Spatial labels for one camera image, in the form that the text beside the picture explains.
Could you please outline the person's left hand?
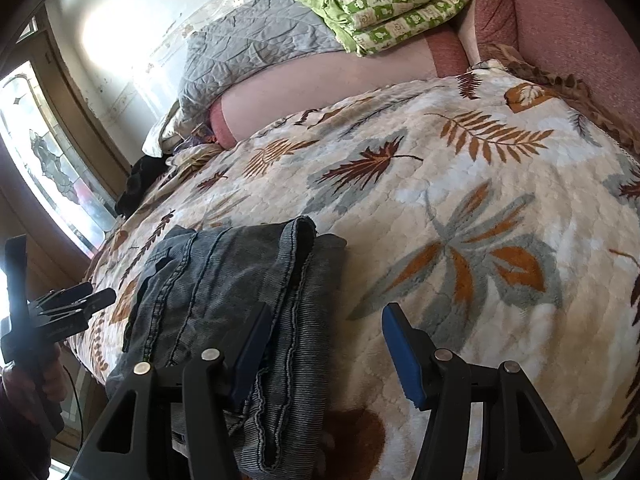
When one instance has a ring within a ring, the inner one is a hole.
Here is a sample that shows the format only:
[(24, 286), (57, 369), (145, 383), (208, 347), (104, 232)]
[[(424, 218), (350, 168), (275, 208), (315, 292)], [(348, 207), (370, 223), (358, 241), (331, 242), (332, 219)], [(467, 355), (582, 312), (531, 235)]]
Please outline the person's left hand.
[[(53, 358), (43, 369), (42, 392), (51, 402), (62, 402), (66, 397), (65, 374), (60, 355), (60, 346), (55, 344)], [(35, 404), (37, 396), (35, 383), (21, 367), (10, 363), (3, 369), (2, 384), (10, 403), (26, 416)]]

